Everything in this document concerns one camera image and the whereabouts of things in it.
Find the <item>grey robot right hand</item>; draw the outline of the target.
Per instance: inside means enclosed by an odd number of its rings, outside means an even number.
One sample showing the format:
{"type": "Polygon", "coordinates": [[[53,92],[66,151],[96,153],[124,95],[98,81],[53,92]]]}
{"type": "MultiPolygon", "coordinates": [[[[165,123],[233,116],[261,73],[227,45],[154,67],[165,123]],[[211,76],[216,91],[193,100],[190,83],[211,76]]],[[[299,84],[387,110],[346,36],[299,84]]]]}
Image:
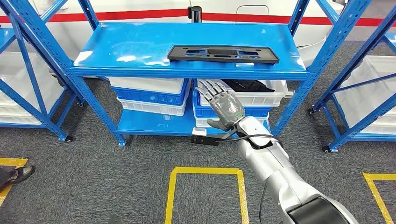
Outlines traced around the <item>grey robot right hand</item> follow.
{"type": "Polygon", "coordinates": [[[245,117],[245,109],[232,91],[229,91],[222,83],[212,80],[200,80],[202,87],[196,90],[206,99],[219,120],[208,119],[207,123],[213,128],[229,131],[242,118],[245,117]]]}

